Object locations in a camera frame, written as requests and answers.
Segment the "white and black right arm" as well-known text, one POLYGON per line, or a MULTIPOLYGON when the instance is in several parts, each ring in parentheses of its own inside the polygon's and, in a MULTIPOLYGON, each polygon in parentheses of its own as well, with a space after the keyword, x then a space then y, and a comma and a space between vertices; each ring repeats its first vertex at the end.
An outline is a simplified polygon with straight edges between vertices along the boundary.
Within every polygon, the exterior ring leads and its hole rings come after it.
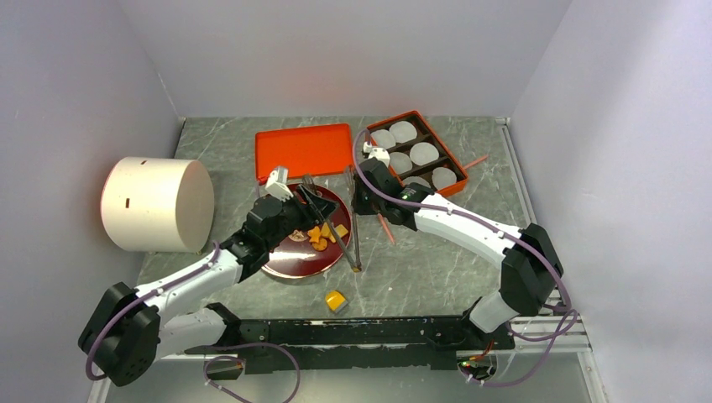
POLYGON ((482 348, 511 319, 536 315, 562 284, 563 267, 543 227, 496 222, 427 186, 405 186, 375 158, 361 162, 353 176, 357 213, 381 214, 394 225, 446 239, 499 271, 498 289, 477 298, 463 314, 461 335, 471 348, 482 348))

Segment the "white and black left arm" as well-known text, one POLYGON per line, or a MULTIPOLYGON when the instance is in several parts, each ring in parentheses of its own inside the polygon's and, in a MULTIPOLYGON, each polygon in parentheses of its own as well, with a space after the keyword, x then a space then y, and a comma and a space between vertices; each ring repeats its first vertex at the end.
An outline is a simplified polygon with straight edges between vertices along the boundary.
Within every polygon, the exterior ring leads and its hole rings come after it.
POLYGON ((260 197, 241 228, 215 243, 212 254, 148 284, 107 288, 78 339, 86 377, 124 386, 166 354, 200 345, 234 350, 240 340, 236 317, 212 308, 190 314, 188 308, 256 274, 284 239, 325 223, 339 208, 304 185, 286 199, 260 197))

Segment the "dark red round plate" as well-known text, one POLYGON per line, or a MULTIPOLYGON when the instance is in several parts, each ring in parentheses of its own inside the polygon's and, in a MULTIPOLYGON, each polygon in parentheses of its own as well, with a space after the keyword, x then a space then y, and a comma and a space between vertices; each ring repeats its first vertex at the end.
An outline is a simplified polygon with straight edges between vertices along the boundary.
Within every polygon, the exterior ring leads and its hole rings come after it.
MULTIPOLYGON (((324 186, 316 186, 316 190, 319 196, 338 202, 339 208, 330 217, 330 220, 333 229, 342 224, 349 230, 349 234, 340 238, 342 243, 348 246, 353 235, 351 213, 335 192, 324 186)), ((320 274, 331 268, 343 257, 343 251, 336 240, 337 236, 334 231, 331 231, 326 223, 321 225, 321 228, 322 238, 328 240, 328 247, 324 251, 319 252, 312 247, 307 231, 296 230, 270 253, 270 260, 263 267, 263 271, 283 279, 301 279, 320 274)))

